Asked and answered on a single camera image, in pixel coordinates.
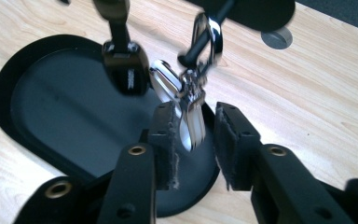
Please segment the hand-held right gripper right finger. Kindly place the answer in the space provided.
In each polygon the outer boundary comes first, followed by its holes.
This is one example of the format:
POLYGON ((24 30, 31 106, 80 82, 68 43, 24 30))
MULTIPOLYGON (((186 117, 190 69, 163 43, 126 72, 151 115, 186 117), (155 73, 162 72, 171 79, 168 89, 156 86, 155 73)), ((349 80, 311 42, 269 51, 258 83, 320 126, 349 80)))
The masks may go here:
POLYGON ((234 191, 249 191, 259 224, 352 224, 321 182, 288 148, 263 144, 240 110, 216 105, 213 144, 234 191))

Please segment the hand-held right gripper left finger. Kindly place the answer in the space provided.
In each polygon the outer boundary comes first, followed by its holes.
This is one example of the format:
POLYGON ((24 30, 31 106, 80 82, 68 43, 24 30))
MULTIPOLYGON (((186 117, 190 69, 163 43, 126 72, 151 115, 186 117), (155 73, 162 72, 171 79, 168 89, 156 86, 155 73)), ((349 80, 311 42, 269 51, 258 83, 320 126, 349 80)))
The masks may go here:
POLYGON ((177 123, 174 103, 162 103, 141 141, 121 150, 97 224, 156 223, 156 192, 174 184, 177 123))

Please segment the silver key bunch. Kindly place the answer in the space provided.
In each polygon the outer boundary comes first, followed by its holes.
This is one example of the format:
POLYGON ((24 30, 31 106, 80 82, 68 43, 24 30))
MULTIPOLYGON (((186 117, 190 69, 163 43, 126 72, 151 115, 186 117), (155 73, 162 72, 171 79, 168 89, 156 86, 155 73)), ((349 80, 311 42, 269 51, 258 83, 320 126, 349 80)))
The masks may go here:
POLYGON ((223 50, 223 35, 219 22, 200 13, 193 26, 192 48, 201 41, 201 34, 205 32, 210 43, 208 60, 196 60, 196 65, 177 75, 168 63, 156 60, 152 63, 149 74, 153 89, 163 102, 172 101, 175 104, 176 117, 179 121, 179 136, 183 147, 187 151, 198 147, 205 138, 205 124, 202 115, 204 104, 204 86, 207 83, 208 70, 216 64, 223 50))

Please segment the black car key fob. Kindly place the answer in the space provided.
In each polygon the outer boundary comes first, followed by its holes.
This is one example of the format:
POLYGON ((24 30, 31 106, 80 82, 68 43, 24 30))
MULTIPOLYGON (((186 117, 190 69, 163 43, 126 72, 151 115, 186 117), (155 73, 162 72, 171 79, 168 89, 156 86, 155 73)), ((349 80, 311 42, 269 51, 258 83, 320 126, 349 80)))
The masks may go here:
POLYGON ((124 94, 144 95, 149 88, 149 62, 143 48, 131 41, 127 28, 130 0, 93 0, 108 21, 111 39, 103 44, 102 55, 111 81, 124 94))

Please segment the black oval tray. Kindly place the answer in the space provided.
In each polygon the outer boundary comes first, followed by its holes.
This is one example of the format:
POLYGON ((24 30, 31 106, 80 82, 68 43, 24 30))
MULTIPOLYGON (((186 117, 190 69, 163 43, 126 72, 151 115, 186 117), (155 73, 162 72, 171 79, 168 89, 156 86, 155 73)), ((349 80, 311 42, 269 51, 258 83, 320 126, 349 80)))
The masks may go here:
MULTIPOLYGON (((219 24, 233 20, 269 32, 293 17, 296 0, 190 0, 219 24)), ((15 224, 97 224, 121 150, 141 141, 163 102, 152 87, 144 95, 122 93, 109 78, 102 48, 77 35, 39 39, 12 56, 0 71, 0 127, 48 162, 60 175, 42 184, 18 213, 15 224)), ((206 62, 206 33, 179 55, 182 74, 206 62)), ((214 114, 201 107, 203 142, 187 151, 175 128, 174 184, 156 192, 156 219, 179 214, 213 186, 214 114)))

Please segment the grey round table grommet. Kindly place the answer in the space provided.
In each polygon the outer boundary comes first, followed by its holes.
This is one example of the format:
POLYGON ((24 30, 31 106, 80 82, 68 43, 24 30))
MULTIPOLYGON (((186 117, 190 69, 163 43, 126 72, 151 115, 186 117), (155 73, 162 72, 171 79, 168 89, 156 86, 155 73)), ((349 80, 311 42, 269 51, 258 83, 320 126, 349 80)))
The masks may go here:
POLYGON ((287 49, 292 45, 294 40, 291 31, 286 27, 275 31, 262 32, 261 39, 272 49, 287 49))

